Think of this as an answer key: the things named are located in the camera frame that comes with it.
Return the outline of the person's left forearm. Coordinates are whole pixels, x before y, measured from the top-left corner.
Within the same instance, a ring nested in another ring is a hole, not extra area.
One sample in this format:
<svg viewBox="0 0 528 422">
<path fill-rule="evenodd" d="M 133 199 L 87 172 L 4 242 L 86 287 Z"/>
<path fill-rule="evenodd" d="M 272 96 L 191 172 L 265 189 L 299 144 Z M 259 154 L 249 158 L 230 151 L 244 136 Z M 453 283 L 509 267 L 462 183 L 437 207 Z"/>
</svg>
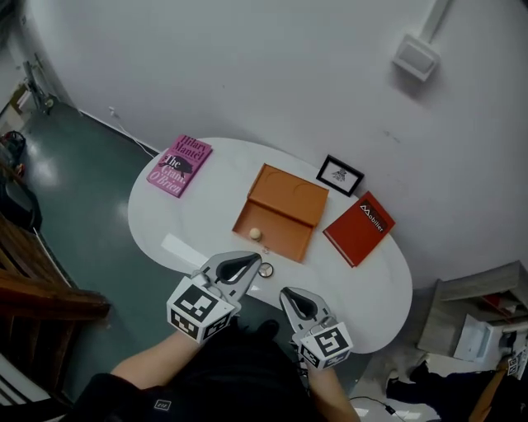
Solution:
<svg viewBox="0 0 528 422">
<path fill-rule="evenodd" d="M 155 346 L 119 363 L 111 374 L 139 389 L 167 385 L 200 351 L 201 345 L 176 331 Z"/>
</svg>

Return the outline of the grey shelf unit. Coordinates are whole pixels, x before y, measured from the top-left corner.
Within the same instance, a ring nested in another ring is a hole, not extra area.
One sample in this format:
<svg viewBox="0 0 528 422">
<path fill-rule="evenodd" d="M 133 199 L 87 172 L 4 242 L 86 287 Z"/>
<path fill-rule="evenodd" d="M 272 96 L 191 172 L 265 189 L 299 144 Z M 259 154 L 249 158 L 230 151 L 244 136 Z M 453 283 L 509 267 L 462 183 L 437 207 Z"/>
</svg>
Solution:
<svg viewBox="0 0 528 422">
<path fill-rule="evenodd" d="M 528 270 L 519 261 L 436 283 L 417 348 L 454 358 L 469 314 L 493 328 L 528 321 Z"/>
</svg>

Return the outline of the person's black shoe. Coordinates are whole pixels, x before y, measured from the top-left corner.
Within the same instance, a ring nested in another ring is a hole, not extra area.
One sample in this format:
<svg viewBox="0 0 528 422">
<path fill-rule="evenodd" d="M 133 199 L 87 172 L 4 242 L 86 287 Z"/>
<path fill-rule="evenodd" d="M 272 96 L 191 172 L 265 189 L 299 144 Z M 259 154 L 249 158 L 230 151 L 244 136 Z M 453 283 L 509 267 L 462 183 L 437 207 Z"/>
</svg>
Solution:
<svg viewBox="0 0 528 422">
<path fill-rule="evenodd" d="M 252 333 L 252 338 L 273 341 L 278 335 L 279 330 L 280 324 L 276 320 L 266 320 Z"/>
</svg>

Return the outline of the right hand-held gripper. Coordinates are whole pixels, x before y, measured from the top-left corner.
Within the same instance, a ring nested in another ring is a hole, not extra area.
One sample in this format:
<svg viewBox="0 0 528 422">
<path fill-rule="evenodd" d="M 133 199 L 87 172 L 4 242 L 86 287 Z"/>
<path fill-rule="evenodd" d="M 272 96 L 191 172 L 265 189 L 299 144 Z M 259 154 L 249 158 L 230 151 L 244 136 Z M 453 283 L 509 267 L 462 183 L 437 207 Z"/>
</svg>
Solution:
<svg viewBox="0 0 528 422">
<path fill-rule="evenodd" d="M 346 360 L 353 343 L 343 322 L 330 315 L 322 297 L 303 288 L 285 287 L 280 305 L 293 330 L 302 360 L 317 370 L 330 368 Z"/>
</svg>

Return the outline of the white plastic square base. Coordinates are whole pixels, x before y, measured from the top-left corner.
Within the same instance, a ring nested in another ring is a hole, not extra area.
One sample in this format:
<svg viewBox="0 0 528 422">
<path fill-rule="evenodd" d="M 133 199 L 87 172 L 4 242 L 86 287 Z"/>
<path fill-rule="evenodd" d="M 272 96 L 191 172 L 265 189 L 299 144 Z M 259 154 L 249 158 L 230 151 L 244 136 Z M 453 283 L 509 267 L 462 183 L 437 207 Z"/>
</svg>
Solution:
<svg viewBox="0 0 528 422">
<path fill-rule="evenodd" d="M 428 43 L 416 36 L 406 34 L 402 38 L 392 62 L 421 82 L 425 82 L 440 60 L 440 55 Z"/>
</svg>

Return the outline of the black bag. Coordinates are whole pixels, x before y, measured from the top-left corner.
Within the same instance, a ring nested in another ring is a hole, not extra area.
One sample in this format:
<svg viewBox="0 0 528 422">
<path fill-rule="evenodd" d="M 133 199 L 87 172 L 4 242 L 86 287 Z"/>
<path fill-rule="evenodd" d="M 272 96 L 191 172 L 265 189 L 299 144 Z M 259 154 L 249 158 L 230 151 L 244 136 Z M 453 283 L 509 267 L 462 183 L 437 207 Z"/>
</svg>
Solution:
<svg viewBox="0 0 528 422">
<path fill-rule="evenodd" d="M 8 131 L 0 135 L 0 161 L 15 167 L 21 160 L 21 155 L 26 148 L 26 138 L 17 131 Z"/>
</svg>

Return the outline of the person's black clothing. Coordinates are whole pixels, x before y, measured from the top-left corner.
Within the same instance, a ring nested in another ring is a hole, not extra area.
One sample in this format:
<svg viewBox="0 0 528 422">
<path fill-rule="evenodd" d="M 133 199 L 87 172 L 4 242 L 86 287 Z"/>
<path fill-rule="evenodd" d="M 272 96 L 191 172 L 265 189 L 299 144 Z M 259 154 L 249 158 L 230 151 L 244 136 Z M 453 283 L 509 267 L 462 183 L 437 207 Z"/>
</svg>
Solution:
<svg viewBox="0 0 528 422">
<path fill-rule="evenodd" d="M 167 385 L 95 375 L 63 422 L 319 422 L 297 367 L 273 341 L 233 323 Z"/>
</svg>

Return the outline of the metal stand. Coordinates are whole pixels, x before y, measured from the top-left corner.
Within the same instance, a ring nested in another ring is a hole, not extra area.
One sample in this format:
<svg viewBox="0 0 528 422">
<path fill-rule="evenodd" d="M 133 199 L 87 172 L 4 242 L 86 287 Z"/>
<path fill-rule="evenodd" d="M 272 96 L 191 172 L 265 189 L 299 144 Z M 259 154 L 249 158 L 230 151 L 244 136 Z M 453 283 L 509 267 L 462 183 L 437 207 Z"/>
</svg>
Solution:
<svg viewBox="0 0 528 422">
<path fill-rule="evenodd" d="M 26 74 L 25 84 L 33 97 L 36 109 L 44 115 L 50 115 L 57 101 L 57 96 L 45 75 L 38 56 L 35 56 L 33 62 L 25 60 L 23 68 Z"/>
</svg>

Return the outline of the red book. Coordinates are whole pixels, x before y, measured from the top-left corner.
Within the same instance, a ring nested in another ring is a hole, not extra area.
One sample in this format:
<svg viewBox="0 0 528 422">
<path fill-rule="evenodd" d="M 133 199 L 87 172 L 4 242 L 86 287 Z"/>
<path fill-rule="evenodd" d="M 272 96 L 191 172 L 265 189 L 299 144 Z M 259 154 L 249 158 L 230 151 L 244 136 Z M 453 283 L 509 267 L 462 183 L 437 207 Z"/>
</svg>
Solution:
<svg viewBox="0 0 528 422">
<path fill-rule="evenodd" d="M 395 221 L 370 191 L 323 230 L 351 266 L 358 266 L 392 230 Z"/>
</svg>

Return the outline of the black picture frame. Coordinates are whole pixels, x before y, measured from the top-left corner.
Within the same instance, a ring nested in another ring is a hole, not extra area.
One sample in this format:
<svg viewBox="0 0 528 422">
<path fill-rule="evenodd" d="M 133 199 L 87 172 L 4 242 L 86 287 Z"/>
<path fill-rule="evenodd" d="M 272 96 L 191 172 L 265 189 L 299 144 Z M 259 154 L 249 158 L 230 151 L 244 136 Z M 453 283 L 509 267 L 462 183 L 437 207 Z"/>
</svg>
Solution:
<svg viewBox="0 0 528 422">
<path fill-rule="evenodd" d="M 345 162 L 327 155 L 316 179 L 341 194 L 351 197 L 365 175 Z"/>
</svg>

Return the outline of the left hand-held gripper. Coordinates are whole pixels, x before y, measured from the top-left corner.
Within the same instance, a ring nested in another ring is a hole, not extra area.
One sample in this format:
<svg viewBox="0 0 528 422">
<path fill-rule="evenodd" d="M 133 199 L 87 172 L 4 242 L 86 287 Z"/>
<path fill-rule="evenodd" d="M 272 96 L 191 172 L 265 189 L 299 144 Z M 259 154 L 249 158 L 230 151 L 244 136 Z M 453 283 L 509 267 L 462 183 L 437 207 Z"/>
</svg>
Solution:
<svg viewBox="0 0 528 422">
<path fill-rule="evenodd" d="M 261 264 L 250 251 L 211 256 L 177 285 L 167 300 L 167 322 L 196 343 L 206 342 L 237 316 Z"/>
</svg>

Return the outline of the orange leather tray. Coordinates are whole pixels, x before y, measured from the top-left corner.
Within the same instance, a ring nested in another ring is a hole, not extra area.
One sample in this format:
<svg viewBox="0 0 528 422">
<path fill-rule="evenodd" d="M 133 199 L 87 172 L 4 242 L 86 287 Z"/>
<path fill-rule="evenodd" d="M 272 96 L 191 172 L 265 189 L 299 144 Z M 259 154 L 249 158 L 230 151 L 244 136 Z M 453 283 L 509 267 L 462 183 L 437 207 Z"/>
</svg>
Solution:
<svg viewBox="0 0 528 422">
<path fill-rule="evenodd" d="M 233 232 L 287 259 L 302 262 L 328 199 L 329 190 L 269 164 L 257 174 Z"/>
</svg>

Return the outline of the pink book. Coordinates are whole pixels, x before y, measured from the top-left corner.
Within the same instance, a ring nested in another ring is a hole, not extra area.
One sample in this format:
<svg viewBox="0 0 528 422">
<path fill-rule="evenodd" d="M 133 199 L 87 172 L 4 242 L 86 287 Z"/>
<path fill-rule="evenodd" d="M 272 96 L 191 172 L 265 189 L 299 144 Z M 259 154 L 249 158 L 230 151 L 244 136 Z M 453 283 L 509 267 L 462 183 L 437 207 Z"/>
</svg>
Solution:
<svg viewBox="0 0 528 422">
<path fill-rule="evenodd" d="M 203 141 L 180 135 L 162 154 L 147 176 L 147 182 L 160 190 L 180 198 L 213 148 Z"/>
</svg>

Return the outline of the person's right forearm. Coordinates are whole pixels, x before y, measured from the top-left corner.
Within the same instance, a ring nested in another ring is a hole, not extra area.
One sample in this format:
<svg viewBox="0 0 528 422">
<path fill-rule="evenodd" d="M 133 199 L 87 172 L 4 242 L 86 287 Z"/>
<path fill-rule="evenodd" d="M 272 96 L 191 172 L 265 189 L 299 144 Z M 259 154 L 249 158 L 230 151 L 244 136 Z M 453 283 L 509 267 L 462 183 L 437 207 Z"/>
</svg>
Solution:
<svg viewBox="0 0 528 422">
<path fill-rule="evenodd" d="M 326 422 L 361 422 L 333 368 L 308 365 L 310 395 Z"/>
</svg>

